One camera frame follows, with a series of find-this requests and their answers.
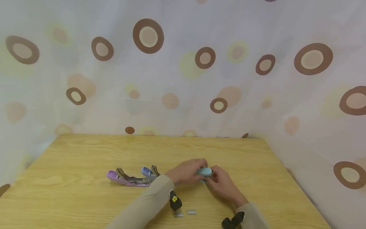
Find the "wooden table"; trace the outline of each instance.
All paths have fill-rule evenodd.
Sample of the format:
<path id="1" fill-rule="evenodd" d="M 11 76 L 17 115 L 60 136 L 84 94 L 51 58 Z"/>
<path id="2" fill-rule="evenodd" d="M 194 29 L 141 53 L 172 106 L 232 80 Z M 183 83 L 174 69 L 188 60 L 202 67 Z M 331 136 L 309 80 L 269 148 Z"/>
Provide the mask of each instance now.
<path id="1" fill-rule="evenodd" d="M 329 228 L 263 140 L 85 134 L 59 136 L 18 178 L 0 198 L 0 228 L 103 228 L 145 189 L 110 182 L 108 170 L 140 177 L 143 166 L 164 173 L 203 157 L 227 170 L 271 228 Z M 184 217 L 166 205 L 146 228 L 221 228 L 233 216 L 205 184 L 180 185 L 176 193 Z"/>

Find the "curtain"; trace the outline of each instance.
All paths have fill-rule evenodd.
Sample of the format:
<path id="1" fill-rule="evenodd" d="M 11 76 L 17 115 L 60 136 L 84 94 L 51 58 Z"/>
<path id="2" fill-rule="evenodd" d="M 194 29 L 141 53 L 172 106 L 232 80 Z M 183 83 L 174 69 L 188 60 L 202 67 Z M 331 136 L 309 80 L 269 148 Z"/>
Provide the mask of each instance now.
<path id="1" fill-rule="evenodd" d="M 0 185 L 64 133 L 263 138 L 333 228 L 364 228 L 365 10 L 3 0 Z"/>

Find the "beige sleeve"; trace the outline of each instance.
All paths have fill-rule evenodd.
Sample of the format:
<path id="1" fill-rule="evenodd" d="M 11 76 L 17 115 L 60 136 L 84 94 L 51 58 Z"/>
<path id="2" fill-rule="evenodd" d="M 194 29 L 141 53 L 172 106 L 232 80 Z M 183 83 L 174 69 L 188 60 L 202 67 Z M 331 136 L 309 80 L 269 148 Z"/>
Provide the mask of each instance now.
<path id="1" fill-rule="evenodd" d="M 173 188 L 174 183 L 169 177 L 159 176 L 142 195 L 128 205 L 106 228 L 144 228 L 169 201 L 169 194 Z"/>
<path id="2" fill-rule="evenodd" d="M 236 212 L 243 211 L 244 221 L 240 224 L 242 229 L 269 229 L 266 219 L 255 203 L 244 204 L 236 209 Z"/>

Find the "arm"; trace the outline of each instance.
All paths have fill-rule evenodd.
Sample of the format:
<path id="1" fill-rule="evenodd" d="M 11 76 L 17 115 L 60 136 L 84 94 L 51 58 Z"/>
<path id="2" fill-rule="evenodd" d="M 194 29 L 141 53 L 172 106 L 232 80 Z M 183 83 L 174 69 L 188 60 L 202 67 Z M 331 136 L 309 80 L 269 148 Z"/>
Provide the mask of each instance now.
<path id="1" fill-rule="evenodd" d="M 202 180 L 197 169 L 208 166 L 206 159 L 191 159 L 167 171 L 127 206 L 106 229 L 141 229 L 152 220 L 169 200 L 170 191 L 176 183 L 191 183 Z"/>
<path id="2" fill-rule="evenodd" d="M 174 183 L 166 175 L 161 175 L 128 205 L 106 229 L 139 229 L 152 220 L 169 200 Z"/>
<path id="3" fill-rule="evenodd" d="M 244 221 L 240 224 L 242 229 L 268 229 L 262 213 L 254 203 L 249 203 L 247 198 L 235 186 L 229 174 L 218 166 L 211 167 L 214 172 L 211 178 L 205 178 L 208 185 L 223 198 L 232 201 L 236 212 L 245 213 Z"/>
<path id="4" fill-rule="evenodd" d="M 242 229 L 269 229 L 266 219 L 254 203 L 247 203 L 236 209 L 236 212 L 243 211 L 245 220 L 241 222 Z"/>

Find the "black clip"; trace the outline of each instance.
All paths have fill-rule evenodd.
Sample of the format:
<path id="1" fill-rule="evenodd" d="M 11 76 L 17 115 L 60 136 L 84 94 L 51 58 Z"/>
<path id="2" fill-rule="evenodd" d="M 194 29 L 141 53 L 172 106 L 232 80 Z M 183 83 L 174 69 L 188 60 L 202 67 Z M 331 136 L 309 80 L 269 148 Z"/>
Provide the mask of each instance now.
<path id="1" fill-rule="evenodd" d="M 231 220 L 226 217 L 222 221 L 221 226 L 223 229 L 235 229 L 244 220 L 244 215 L 245 213 L 240 211 Z"/>
<path id="2" fill-rule="evenodd" d="M 169 198 L 170 207 L 173 209 L 173 211 L 176 211 L 182 207 L 182 201 L 177 197 L 174 190 L 170 192 Z"/>

